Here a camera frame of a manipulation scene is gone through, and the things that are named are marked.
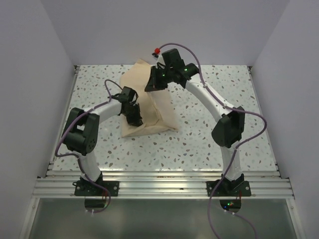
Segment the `beige cloth drape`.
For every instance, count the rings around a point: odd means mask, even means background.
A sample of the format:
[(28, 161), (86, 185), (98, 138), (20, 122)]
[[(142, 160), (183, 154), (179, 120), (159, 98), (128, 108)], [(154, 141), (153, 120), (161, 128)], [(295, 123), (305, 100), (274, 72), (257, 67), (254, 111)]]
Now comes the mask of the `beige cloth drape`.
[(139, 127), (131, 126), (122, 116), (122, 137), (150, 135), (167, 130), (178, 131), (179, 125), (171, 103), (170, 92), (167, 89), (145, 92), (150, 73), (151, 65), (139, 59), (120, 77), (121, 87), (129, 87), (137, 92), (137, 103), (140, 106), (143, 121)]

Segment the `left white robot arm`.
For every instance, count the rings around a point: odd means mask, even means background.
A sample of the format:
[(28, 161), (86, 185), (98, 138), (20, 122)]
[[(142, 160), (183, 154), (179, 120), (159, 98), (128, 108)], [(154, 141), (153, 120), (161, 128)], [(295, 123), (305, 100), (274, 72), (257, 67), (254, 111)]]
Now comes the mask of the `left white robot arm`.
[(104, 184), (94, 149), (98, 142), (100, 124), (111, 117), (123, 115), (128, 125), (143, 124), (138, 93), (123, 87), (120, 93), (110, 95), (107, 101), (90, 109), (71, 109), (55, 156), (75, 156), (81, 171), (81, 180), (87, 182), (86, 190), (96, 196), (102, 193)]

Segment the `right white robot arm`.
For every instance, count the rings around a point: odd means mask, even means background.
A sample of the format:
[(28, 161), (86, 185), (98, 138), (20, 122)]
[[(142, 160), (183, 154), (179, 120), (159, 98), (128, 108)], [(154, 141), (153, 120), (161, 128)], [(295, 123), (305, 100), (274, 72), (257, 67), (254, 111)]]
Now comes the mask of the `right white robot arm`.
[(224, 100), (204, 80), (200, 64), (185, 64), (176, 48), (165, 52), (157, 48), (152, 55), (157, 61), (151, 67), (145, 92), (165, 90), (170, 83), (176, 83), (192, 93), (206, 107), (216, 121), (211, 135), (215, 143), (220, 146), (224, 165), (222, 178), (216, 186), (226, 195), (234, 195), (244, 182), (235, 148), (244, 131), (243, 108), (236, 108)]

